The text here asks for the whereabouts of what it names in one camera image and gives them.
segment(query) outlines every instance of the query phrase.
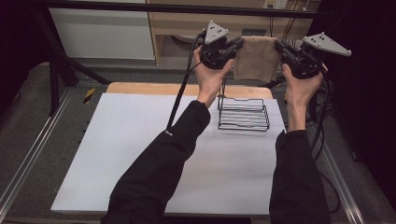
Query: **finger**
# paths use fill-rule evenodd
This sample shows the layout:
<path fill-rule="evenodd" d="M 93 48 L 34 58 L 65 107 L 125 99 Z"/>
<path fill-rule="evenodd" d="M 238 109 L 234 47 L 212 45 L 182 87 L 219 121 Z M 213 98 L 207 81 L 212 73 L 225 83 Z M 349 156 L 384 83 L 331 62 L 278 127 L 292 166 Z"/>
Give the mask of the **finger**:
<path fill-rule="evenodd" d="M 282 74 L 286 79 L 292 76 L 291 69 L 286 63 L 282 64 Z"/>
<path fill-rule="evenodd" d="M 231 69 L 233 68 L 233 59 L 228 60 L 226 64 L 224 64 L 224 67 L 222 69 L 222 72 L 224 74 L 228 73 Z"/>
<path fill-rule="evenodd" d="M 326 64 L 323 63 L 322 66 L 323 66 L 324 70 L 326 70 L 326 72 L 329 71 L 329 68 L 327 68 Z"/>
<path fill-rule="evenodd" d="M 323 74 L 321 72 L 319 72 L 319 74 L 317 75 L 317 77 L 323 78 Z"/>
<path fill-rule="evenodd" d="M 198 49 L 194 51 L 194 59 L 197 63 L 201 61 L 201 48 L 202 46 L 200 46 Z"/>

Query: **black cable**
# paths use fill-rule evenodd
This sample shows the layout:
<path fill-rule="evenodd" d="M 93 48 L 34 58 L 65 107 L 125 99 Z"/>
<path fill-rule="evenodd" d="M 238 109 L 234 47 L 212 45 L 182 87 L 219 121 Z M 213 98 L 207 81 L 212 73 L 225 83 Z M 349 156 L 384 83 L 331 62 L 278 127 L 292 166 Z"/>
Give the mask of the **black cable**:
<path fill-rule="evenodd" d="M 270 17 L 270 33 L 271 33 L 271 37 L 273 37 L 273 29 L 274 29 L 274 17 Z"/>
<path fill-rule="evenodd" d="M 338 191 L 337 191 L 337 189 L 335 188 L 335 185 L 332 183 L 332 181 L 331 181 L 329 178 L 327 178 L 327 176 L 324 175 L 321 171 L 319 171 L 319 173 L 320 173 L 320 176 L 321 176 L 324 180 L 326 180 L 326 182 L 330 185 L 330 187 L 332 187 L 332 190 L 333 190 L 334 193 L 335 193 L 335 197 L 337 198 L 337 205 L 335 206 L 335 208 L 334 208 L 333 210 L 330 210 L 330 211 L 329 211 L 330 214 L 334 214 L 334 213 L 336 213 L 336 212 L 340 209 L 340 206 L 341 206 L 340 194 L 338 193 Z"/>
<path fill-rule="evenodd" d="M 349 1 L 349 5 L 347 6 L 346 10 L 345 10 L 345 11 L 343 12 L 343 14 L 341 15 L 340 19 L 338 19 L 338 21 L 334 24 L 334 26 L 332 27 L 332 29 L 330 29 L 329 32 L 327 32 L 328 35 L 331 34 L 332 31 L 334 31 L 335 27 L 337 27 L 337 25 L 340 23 L 341 19 L 344 18 L 344 16 L 347 14 L 347 11 L 350 9 L 350 7 L 352 6 L 352 3 L 353 3 L 354 1 L 355 1 L 355 0 L 350 0 L 350 1 Z"/>
<path fill-rule="evenodd" d="M 333 95 L 334 95 L 334 92 L 335 92 L 334 83 L 333 83 L 331 80 L 329 80 L 329 83 L 331 84 L 331 85 L 330 85 L 330 96 L 333 96 Z M 324 95 L 324 94 L 323 94 L 324 92 L 325 92 L 325 89 L 324 89 L 323 86 L 321 86 L 321 87 L 319 88 L 319 90 L 318 90 L 319 95 Z"/>
<path fill-rule="evenodd" d="M 328 106 L 327 106 L 327 108 L 326 108 L 326 114 L 325 114 L 324 118 L 326 119 L 327 117 L 329 117 L 329 115 L 331 114 L 331 112 L 332 112 L 333 110 L 334 110 L 334 107 L 332 106 L 332 107 L 329 108 L 329 103 L 328 103 Z M 305 127 L 310 127 L 310 126 L 314 126 L 314 125 L 317 124 L 317 122 L 314 122 L 314 121 L 312 120 L 311 117 L 306 117 L 305 120 L 306 120 L 307 122 L 309 122 L 309 121 L 312 121 L 312 122 L 313 122 L 312 124 L 306 125 Z"/>
<path fill-rule="evenodd" d="M 319 148 L 319 150 L 318 150 L 317 155 L 314 157 L 314 161 L 317 161 L 317 160 L 318 160 L 318 158 L 319 158 L 319 156 L 320 156 L 320 153 L 321 153 L 321 151 L 323 150 L 323 145 L 324 145 L 324 129 L 323 129 L 323 126 L 321 127 L 320 130 L 317 130 L 317 132 L 321 132 L 322 138 L 321 138 L 321 141 L 320 141 L 320 148 Z"/>
<path fill-rule="evenodd" d="M 298 3 L 300 2 L 300 0 L 297 0 L 296 3 L 294 4 L 293 10 L 295 10 L 297 8 Z M 286 30 L 282 35 L 282 39 L 286 39 L 287 35 L 291 29 L 291 26 L 293 25 L 294 21 L 296 20 L 296 18 L 293 19 L 293 21 L 290 23 L 291 18 L 289 18 L 288 20 L 288 24 L 286 24 Z"/>
<path fill-rule="evenodd" d="M 191 60 L 192 60 L 192 54 L 194 53 L 195 50 L 195 45 L 197 44 L 198 40 L 206 35 L 206 31 L 201 32 L 198 34 L 198 36 L 195 37 L 194 42 L 192 43 L 191 49 L 190 49 L 190 55 L 189 55 L 189 62 L 187 64 L 187 71 L 186 75 L 184 76 L 183 82 L 181 83 L 180 89 L 178 91 L 174 106 L 172 108 L 171 116 L 169 117 L 168 124 L 166 126 L 166 129 L 169 129 L 172 127 L 173 121 L 175 119 L 175 115 L 178 109 L 178 106 L 180 105 L 180 100 L 181 96 L 183 95 L 184 90 L 186 89 L 187 82 L 189 80 L 190 72 L 192 71 L 193 68 L 195 68 L 198 64 L 196 64 L 193 68 L 191 68 Z"/>
<path fill-rule="evenodd" d="M 324 83 L 328 86 L 329 80 L 327 80 L 327 79 L 323 79 L 323 80 L 324 80 Z M 315 132 L 315 135 L 314 135 L 314 138 L 313 138 L 313 141 L 312 141 L 312 144 L 311 144 L 311 149 L 312 150 L 314 149 L 314 147 L 315 147 L 315 145 L 316 145 L 316 143 L 318 141 L 320 130 L 321 130 L 322 126 L 323 126 L 323 120 L 324 120 L 324 116 L 326 114 L 326 107 L 327 107 L 328 101 L 329 101 L 329 88 L 326 87 L 326 94 L 324 96 L 324 101 L 322 103 L 322 108 L 320 110 L 320 114 L 319 114 L 319 117 L 318 117 L 317 131 Z"/>

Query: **black metal stand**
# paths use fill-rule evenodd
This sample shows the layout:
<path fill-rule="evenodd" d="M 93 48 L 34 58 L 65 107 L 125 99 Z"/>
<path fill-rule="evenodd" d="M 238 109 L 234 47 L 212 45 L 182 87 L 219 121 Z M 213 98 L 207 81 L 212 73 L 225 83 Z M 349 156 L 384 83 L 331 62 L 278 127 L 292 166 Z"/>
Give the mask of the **black metal stand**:
<path fill-rule="evenodd" d="M 52 32 L 50 26 L 43 15 L 43 7 L 34 5 L 32 2 L 25 4 L 26 9 L 25 19 L 29 22 L 32 30 L 35 30 L 37 37 L 44 36 L 45 38 L 38 38 L 42 46 L 45 47 L 47 54 L 50 57 L 49 60 L 49 72 L 50 72 L 50 89 L 51 89 L 51 109 L 49 114 L 53 115 L 59 106 L 59 78 L 58 75 L 64 81 L 66 86 L 76 86 L 78 84 L 78 78 L 75 75 L 74 69 L 86 74 L 94 80 L 102 84 L 110 84 L 111 81 L 100 77 L 93 71 L 89 70 L 80 63 L 75 62 L 69 58 L 64 52 L 62 43 L 58 41 L 55 33 Z"/>
<path fill-rule="evenodd" d="M 218 97 L 219 129 L 259 131 L 270 129 L 267 108 L 263 99 L 234 99 L 225 94 L 224 78 Z"/>

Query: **hand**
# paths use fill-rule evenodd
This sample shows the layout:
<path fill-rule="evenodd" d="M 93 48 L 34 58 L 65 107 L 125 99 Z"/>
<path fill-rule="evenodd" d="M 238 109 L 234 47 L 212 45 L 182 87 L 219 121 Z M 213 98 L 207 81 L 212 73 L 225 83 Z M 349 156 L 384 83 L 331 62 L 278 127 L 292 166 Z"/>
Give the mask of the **hand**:
<path fill-rule="evenodd" d="M 200 59 L 201 47 L 194 51 L 197 63 Z M 209 108 L 216 99 L 224 76 L 233 68 L 233 59 L 230 59 L 221 70 L 213 70 L 202 63 L 195 68 L 195 75 L 199 84 L 197 101 L 204 103 Z"/>
<path fill-rule="evenodd" d="M 305 130 L 306 106 L 312 96 L 318 90 L 323 79 L 322 74 L 308 78 L 298 79 L 294 77 L 287 64 L 282 64 L 283 76 L 288 81 L 286 88 L 286 101 L 288 103 L 289 132 Z"/>

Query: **black controller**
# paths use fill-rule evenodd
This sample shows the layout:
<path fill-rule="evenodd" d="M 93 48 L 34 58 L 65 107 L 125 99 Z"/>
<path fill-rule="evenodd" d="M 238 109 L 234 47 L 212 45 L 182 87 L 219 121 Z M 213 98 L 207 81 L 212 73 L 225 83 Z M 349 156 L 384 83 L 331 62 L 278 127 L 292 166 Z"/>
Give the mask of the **black controller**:
<path fill-rule="evenodd" d="M 350 56 L 352 51 L 345 49 L 324 33 L 306 36 L 299 49 L 292 47 L 287 41 L 278 39 L 275 48 L 280 53 L 280 61 L 286 63 L 293 75 L 299 79 L 307 79 L 323 71 L 323 60 L 327 52 Z"/>
<path fill-rule="evenodd" d="M 280 53 L 280 61 L 286 63 L 294 77 L 307 79 L 320 72 L 325 51 L 314 49 L 303 43 L 300 49 L 295 49 L 285 40 L 276 41 L 276 50 Z"/>
<path fill-rule="evenodd" d="M 203 44 L 201 62 L 211 69 L 222 69 L 224 65 L 236 57 L 236 52 L 242 48 L 244 40 L 237 37 L 227 43 L 227 37 L 222 37 L 211 44 Z"/>
<path fill-rule="evenodd" d="M 236 52 L 244 45 L 244 40 L 237 37 L 227 43 L 228 30 L 211 21 L 207 27 L 201 49 L 201 62 L 211 69 L 222 69 L 236 57 Z"/>

